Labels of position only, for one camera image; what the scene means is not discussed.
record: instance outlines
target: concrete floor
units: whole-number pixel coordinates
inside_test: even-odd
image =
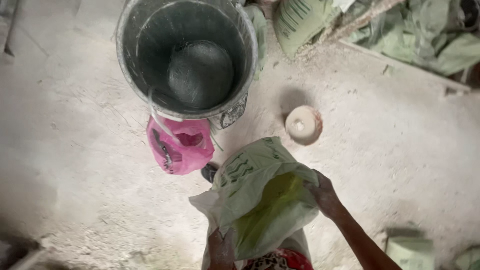
[[[44,238],[49,258],[85,268],[199,269],[206,218],[188,202],[210,186],[199,172],[165,174],[147,145],[148,111],[125,82],[113,41],[123,0],[21,0],[13,63],[0,65],[0,217]],[[442,97],[416,74],[343,47],[282,54],[269,28],[268,63],[244,116],[220,132],[214,160],[280,136],[298,161],[329,176],[379,243],[390,226],[434,240],[437,265],[480,242],[480,100]],[[281,114],[319,109],[309,147]],[[334,224],[306,227],[316,269],[360,269]]]

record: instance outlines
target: foot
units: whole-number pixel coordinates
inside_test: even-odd
[[[213,166],[213,164],[208,163],[205,167],[202,168],[202,176],[211,184],[213,184],[213,177],[218,169]]]

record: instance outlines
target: person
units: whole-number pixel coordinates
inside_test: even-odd
[[[377,244],[363,231],[362,227],[350,215],[338,199],[332,181],[314,170],[318,175],[319,187],[304,182],[304,186],[314,196],[318,208],[327,218],[331,219],[342,232],[348,245],[353,250],[364,270],[401,270]],[[305,238],[303,230],[295,232],[300,240]],[[233,231],[222,237],[218,228],[208,237],[208,252],[210,254],[210,270],[236,270],[232,249]],[[313,270],[309,261],[308,250],[301,245],[282,245],[274,252],[261,258],[250,259],[241,270]]]

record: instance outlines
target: sack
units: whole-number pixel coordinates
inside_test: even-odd
[[[220,227],[223,235],[235,229],[237,261],[257,258],[274,251],[318,214],[304,180],[318,186],[316,173],[296,162],[279,137],[267,137],[225,161],[212,190],[190,197],[190,203],[208,218],[211,229]]]
[[[341,9],[332,4],[333,0],[281,1],[273,26],[280,47],[289,58],[341,14]]]
[[[168,135],[152,116],[148,121],[147,137],[157,163],[169,174],[188,174],[203,168],[214,152],[207,119],[177,122],[159,117],[175,135]]]

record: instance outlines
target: green plastic bag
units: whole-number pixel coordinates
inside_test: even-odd
[[[318,186],[316,173],[296,162],[279,137],[267,137],[225,161],[212,189],[191,197],[190,203],[208,218],[209,234],[216,227],[221,233],[235,229],[237,261],[257,258],[278,248],[318,215],[303,181]]]

